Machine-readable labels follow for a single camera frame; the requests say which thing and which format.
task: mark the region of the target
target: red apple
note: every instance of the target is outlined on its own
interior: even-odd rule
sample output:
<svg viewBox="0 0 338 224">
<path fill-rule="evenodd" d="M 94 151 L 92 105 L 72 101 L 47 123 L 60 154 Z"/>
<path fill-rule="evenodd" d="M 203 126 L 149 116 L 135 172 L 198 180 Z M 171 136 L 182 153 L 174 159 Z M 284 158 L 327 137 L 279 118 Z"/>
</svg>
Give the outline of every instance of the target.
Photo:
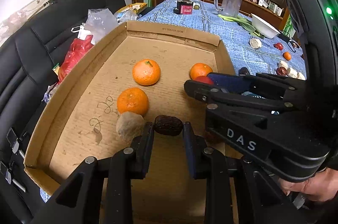
<svg viewBox="0 0 338 224">
<path fill-rule="evenodd" d="M 205 75 L 197 76 L 195 78 L 195 81 L 202 82 L 202 83 L 209 84 L 209 85 L 214 84 L 214 82 L 208 76 L 205 76 Z"/>
<path fill-rule="evenodd" d="M 279 43 L 279 42 L 278 42 L 278 43 L 274 44 L 273 46 L 274 46 L 276 49 L 280 50 L 280 51 L 283 50 L 283 45 L 282 45 L 282 43 Z"/>
</svg>

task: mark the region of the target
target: human hand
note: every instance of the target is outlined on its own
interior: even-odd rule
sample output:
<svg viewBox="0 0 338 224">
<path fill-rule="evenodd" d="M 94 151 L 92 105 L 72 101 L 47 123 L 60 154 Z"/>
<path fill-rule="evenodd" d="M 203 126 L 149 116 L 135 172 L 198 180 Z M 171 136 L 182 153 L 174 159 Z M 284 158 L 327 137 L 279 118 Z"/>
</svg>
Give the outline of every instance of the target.
<svg viewBox="0 0 338 224">
<path fill-rule="evenodd" d="M 335 197 L 338 191 L 338 171 L 326 168 L 308 180 L 300 183 L 279 179 L 283 192 L 289 195 L 291 191 L 298 191 L 307 195 L 311 201 L 324 202 Z"/>
</svg>

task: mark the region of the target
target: handwritten marking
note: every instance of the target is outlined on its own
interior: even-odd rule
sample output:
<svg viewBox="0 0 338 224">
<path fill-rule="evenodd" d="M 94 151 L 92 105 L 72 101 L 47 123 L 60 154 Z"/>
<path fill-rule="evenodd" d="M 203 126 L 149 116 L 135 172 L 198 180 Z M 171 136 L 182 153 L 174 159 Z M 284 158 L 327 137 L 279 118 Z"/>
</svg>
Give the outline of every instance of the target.
<svg viewBox="0 0 338 224">
<path fill-rule="evenodd" d="M 112 106 L 114 103 L 111 103 L 110 105 L 108 105 L 108 102 L 113 102 L 113 98 L 111 97 L 111 96 L 108 96 L 107 98 L 106 98 L 106 102 L 99 102 L 98 104 L 97 104 L 97 108 L 99 107 L 99 105 L 101 104 L 101 103 L 103 103 L 104 105 L 106 105 L 107 106 L 107 108 L 105 108 L 104 109 L 104 113 L 110 113 L 111 111 L 112 111 L 112 109 L 111 109 L 111 107 L 110 106 Z"/>
<path fill-rule="evenodd" d="M 95 131 L 96 133 L 100 133 L 101 132 L 101 123 L 103 123 L 104 121 L 99 121 L 98 118 L 91 118 L 89 120 L 89 125 L 92 127 L 94 126 L 93 131 Z"/>
</svg>

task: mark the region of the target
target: cardboard flap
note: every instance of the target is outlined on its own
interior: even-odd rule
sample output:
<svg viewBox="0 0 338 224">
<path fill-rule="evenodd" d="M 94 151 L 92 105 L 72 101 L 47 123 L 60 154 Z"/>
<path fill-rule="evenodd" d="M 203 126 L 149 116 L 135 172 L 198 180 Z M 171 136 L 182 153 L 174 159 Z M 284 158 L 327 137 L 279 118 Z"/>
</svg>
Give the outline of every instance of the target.
<svg viewBox="0 0 338 224">
<path fill-rule="evenodd" d="M 194 39 L 204 43 L 209 43 L 214 46 L 218 46 L 220 37 L 218 35 L 208 33 L 205 31 L 199 31 L 192 28 L 186 28 L 181 26 L 175 26 L 171 24 L 152 23 L 143 21 L 128 21 L 127 31 L 141 31 L 160 33 L 166 35 L 174 35 L 185 37 L 188 39 Z"/>
</svg>

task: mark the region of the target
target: red plastic bag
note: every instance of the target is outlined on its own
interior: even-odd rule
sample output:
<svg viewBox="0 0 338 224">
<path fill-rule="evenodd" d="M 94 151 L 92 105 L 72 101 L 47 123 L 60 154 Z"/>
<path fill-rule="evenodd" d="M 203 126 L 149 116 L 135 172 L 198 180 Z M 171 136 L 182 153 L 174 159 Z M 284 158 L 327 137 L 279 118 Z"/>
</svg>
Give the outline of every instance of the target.
<svg viewBox="0 0 338 224">
<path fill-rule="evenodd" d="M 85 40 L 75 38 L 72 44 L 69 47 L 67 55 L 65 56 L 65 61 L 61 65 L 57 77 L 59 78 L 59 83 L 65 78 L 67 74 L 73 69 L 73 67 L 80 61 L 80 59 L 91 49 L 93 44 L 91 44 L 93 36 L 87 35 Z"/>
</svg>

